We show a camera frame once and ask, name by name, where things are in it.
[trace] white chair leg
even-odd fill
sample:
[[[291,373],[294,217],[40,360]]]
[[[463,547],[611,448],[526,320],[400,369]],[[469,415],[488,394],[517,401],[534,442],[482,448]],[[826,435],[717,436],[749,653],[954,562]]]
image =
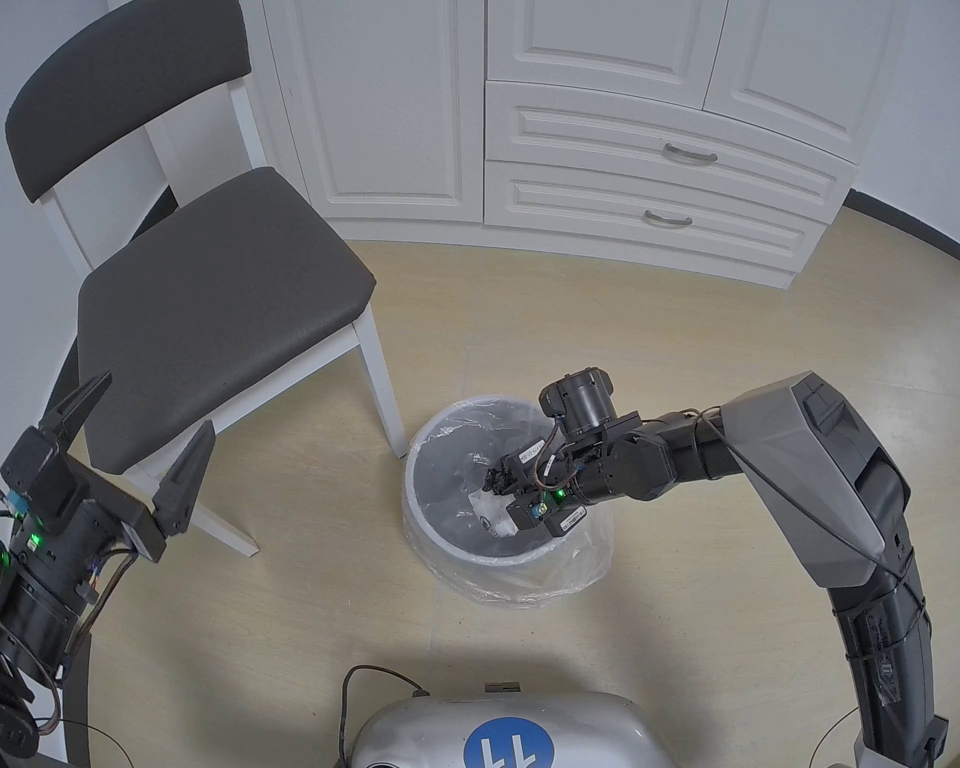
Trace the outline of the white chair leg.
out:
[[[353,321],[353,330],[360,340],[360,356],[363,358],[367,378],[373,390],[373,400],[387,432],[390,448],[398,459],[402,459],[407,454],[407,433],[403,429],[400,411],[396,407],[394,387],[390,383],[387,362],[383,359],[383,348],[380,346],[380,337],[376,335],[376,325],[373,324],[373,312],[369,304],[363,314]]]
[[[156,489],[160,487],[159,478],[154,477],[140,465],[130,467],[123,476],[149,495],[154,495]],[[227,546],[233,547],[241,555],[250,557],[260,551],[253,539],[241,533],[238,528],[230,525],[219,515],[214,515],[199,501],[193,507],[193,516],[190,521],[214,539],[219,539]]]

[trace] metal handle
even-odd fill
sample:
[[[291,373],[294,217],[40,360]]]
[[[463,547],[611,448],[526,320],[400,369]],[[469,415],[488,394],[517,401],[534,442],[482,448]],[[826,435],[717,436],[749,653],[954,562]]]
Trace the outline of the metal handle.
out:
[[[675,224],[678,227],[687,227],[693,224],[693,219],[689,216],[685,219],[668,219],[666,216],[658,216],[652,210],[643,211],[643,215],[651,221],[660,222],[661,224]]]
[[[719,157],[715,152],[711,152],[709,155],[706,155],[702,152],[690,152],[689,150],[682,150],[680,147],[675,147],[670,142],[667,142],[663,145],[663,151],[672,153],[680,157],[685,157],[688,160],[702,160],[703,162],[716,162]]]

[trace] trash can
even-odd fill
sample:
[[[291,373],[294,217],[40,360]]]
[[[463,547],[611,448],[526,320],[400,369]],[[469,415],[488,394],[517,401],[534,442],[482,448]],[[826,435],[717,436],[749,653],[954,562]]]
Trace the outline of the trash can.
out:
[[[590,507],[562,539],[542,525],[499,538],[473,511],[469,496],[483,487],[487,469],[552,428],[536,403],[480,396],[444,409],[413,439],[404,532],[441,581],[481,602],[532,606],[578,592],[610,570],[613,523],[605,504]]]

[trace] blue circle logo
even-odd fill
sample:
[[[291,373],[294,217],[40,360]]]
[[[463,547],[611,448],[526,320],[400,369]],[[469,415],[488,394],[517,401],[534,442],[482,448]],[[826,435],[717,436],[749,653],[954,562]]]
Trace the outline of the blue circle logo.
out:
[[[467,768],[550,768],[550,734],[522,717],[490,720],[470,734],[464,746]]]

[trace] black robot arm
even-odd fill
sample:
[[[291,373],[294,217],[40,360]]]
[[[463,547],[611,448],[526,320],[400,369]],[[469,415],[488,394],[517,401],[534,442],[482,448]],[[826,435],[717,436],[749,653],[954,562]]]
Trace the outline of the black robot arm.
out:
[[[14,516],[10,547],[0,543],[0,751],[36,753],[39,737],[58,724],[58,670],[73,653],[120,577],[138,557],[156,563],[168,537],[190,522],[216,437],[207,421],[161,481],[155,509],[85,467],[67,450],[110,385],[110,374],[87,381],[29,427],[0,465]],[[98,594],[107,560],[125,555]],[[92,610],[83,620],[87,606]],[[54,716],[37,725],[34,700],[20,672],[46,684]]]
[[[932,766],[948,722],[933,710],[931,627],[904,518],[910,489],[852,406],[813,373],[705,413],[647,420],[618,417],[612,392],[605,372],[586,369],[540,394],[554,433],[499,459],[485,485],[515,497],[517,527],[565,536],[601,501],[649,501],[746,472],[828,590],[859,704],[858,768]]]

